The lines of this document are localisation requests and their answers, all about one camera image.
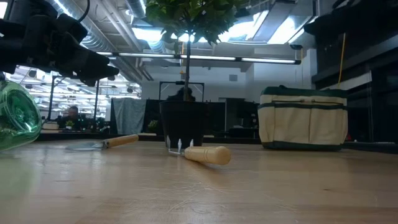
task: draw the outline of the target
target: black plant pot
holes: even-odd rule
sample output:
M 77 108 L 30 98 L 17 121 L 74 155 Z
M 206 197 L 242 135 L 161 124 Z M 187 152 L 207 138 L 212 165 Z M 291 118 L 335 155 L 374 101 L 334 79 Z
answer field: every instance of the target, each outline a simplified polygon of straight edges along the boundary
M 182 142 L 182 149 L 189 147 L 192 139 L 194 146 L 201 146 L 208 121 L 206 103 L 165 101 L 160 103 L 160 114 L 165 141 L 168 136 L 172 149 L 178 149 L 179 139 Z

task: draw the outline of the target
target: wooden handle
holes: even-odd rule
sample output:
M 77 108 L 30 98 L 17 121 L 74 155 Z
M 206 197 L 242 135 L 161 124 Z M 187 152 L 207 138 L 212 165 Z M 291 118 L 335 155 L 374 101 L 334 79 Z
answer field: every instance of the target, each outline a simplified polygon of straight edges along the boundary
M 231 160 L 231 151 L 224 146 L 218 147 L 188 147 L 185 158 L 197 162 L 226 165 Z
M 112 139 L 106 139 L 105 144 L 106 147 L 115 147 L 115 146 L 121 146 L 127 143 L 133 143 L 135 141 L 138 141 L 138 135 L 132 134 L 129 136 L 122 136 L 118 138 L 112 138 Z

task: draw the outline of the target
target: person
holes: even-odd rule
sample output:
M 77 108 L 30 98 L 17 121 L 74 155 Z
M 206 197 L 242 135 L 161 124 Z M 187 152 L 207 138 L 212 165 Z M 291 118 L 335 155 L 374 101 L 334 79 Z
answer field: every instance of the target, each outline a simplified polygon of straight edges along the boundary
M 183 101 L 184 100 L 184 87 L 179 89 L 176 95 L 169 96 L 166 99 L 167 101 Z M 188 101 L 195 102 L 196 98 L 192 96 L 192 89 L 188 88 Z
M 79 108 L 77 108 L 77 106 L 71 106 L 68 110 L 68 116 L 63 117 L 60 124 L 59 124 L 59 128 L 66 128 L 67 125 L 67 121 L 72 121 L 73 122 L 73 126 L 72 129 L 73 130 L 80 130 L 81 128 L 81 118 L 79 115 Z

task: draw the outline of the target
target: ductwork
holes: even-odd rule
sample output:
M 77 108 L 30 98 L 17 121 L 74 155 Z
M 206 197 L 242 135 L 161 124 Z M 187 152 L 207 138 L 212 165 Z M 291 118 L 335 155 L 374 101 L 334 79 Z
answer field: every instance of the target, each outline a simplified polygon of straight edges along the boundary
M 146 0 L 126 0 L 126 4 L 135 18 L 141 19 L 145 17 Z
M 83 10 L 72 0 L 47 0 L 59 14 L 65 13 L 74 18 L 80 17 Z M 89 34 L 81 42 L 88 49 L 95 52 L 115 52 L 116 47 L 105 37 L 95 23 L 86 17 L 83 26 L 88 30 Z M 132 65 L 123 58 L 112 60 L 114 66 L 120 69 L 120 74 L 128 81 L 141 84 L 142 76 L 132 69 Z

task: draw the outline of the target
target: desk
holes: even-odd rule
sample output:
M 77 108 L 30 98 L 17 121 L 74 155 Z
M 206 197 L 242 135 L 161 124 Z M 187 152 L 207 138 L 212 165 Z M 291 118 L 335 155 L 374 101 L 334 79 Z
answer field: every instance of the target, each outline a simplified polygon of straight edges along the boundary
M 230 164 L 220 167 L 169 156 L 164 142 L 65 151 L 71 143 L 0 153 L 1 223 L 398 221 L 394 155 L 232 144 Z

